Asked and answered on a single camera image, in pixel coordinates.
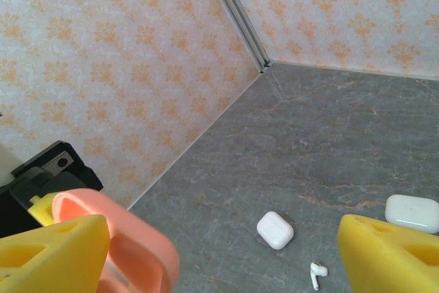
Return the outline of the pink earbud charging case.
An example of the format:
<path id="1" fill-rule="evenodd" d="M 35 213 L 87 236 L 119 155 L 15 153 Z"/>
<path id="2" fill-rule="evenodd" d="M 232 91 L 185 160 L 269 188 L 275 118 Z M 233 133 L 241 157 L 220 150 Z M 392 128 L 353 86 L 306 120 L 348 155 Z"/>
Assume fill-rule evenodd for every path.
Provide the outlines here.
<path id="1" fill-rule="evenodd" d="M 172 293 L 179 276 L 173 243 L 110 198 L 94 189 L 72 189 L 55 195 L 56 222 L 83 215 L 103 215 L 110 234 L 107 264 L 96 293 Z"/>

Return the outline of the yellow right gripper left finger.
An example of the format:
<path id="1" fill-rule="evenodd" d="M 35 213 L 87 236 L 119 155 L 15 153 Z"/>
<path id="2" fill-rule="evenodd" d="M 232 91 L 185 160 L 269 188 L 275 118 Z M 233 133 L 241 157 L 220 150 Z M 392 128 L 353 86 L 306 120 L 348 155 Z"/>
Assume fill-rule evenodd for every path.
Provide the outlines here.
<path id="1" fill-rule="evenodd" d="M 110 244 L 85 215 L 0 239 L 0 293 L 96 293 Z"/>

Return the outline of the aluminium corner post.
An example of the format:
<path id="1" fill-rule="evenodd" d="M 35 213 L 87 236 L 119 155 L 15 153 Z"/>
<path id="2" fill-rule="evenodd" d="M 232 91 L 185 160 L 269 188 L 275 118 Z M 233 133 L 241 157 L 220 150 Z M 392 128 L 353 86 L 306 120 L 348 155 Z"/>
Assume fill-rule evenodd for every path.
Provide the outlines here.
<path id="1" fill-rule="evenodd" d="M 233 21 L 242 35 L 250 54 L 255 60 L 260 73 L 264 73 L 272 64 L 259 35 L 241 0 L 222 0 Z"/>

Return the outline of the white earbud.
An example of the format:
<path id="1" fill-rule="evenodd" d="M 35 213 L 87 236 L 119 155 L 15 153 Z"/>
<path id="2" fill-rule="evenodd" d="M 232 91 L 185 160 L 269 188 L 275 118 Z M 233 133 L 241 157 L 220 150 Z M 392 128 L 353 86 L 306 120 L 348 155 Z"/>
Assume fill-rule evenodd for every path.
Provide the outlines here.
<path id="1" fill-rule="evenodd" d="M 311 262 L 310 264 L 310 278 L 311 283 L 315 291 L 318 291 L 320 289 L 319 283 L 318 283 L 318 277 L 327 277 L 329 274 L 329 271 L 327 267 L 320 265 L 317 262 Z"/>

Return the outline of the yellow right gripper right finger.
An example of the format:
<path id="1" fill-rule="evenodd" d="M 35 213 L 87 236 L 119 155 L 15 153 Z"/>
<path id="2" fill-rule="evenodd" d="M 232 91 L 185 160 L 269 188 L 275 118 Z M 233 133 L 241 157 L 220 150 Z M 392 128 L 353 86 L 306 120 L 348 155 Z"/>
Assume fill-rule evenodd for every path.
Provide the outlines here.
<path id="1" fill-rule="evenodd" d="M 347 214 L 337 245 L 352 293 L 439 293 L 437 235 Z"/>

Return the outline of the white earbud charging case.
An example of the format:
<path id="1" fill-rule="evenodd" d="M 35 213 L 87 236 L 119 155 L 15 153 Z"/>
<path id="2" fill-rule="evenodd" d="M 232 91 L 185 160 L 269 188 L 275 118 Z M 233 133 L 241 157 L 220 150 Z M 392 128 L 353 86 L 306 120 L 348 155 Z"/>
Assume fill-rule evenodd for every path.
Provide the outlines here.
<path id="1" fill-rule="evenodd" d="M 430 198 L 394 194 L 385 204 L 387 222 L 424 233 L 439 233 L 439 202 Z"/>
<path id="2" fill-rule="evenodd" d="M 275 211 L 268 211 L 257 223 L 257 233 L 274 250 L 281 250 L 294 237 L 294 228 Z"/>

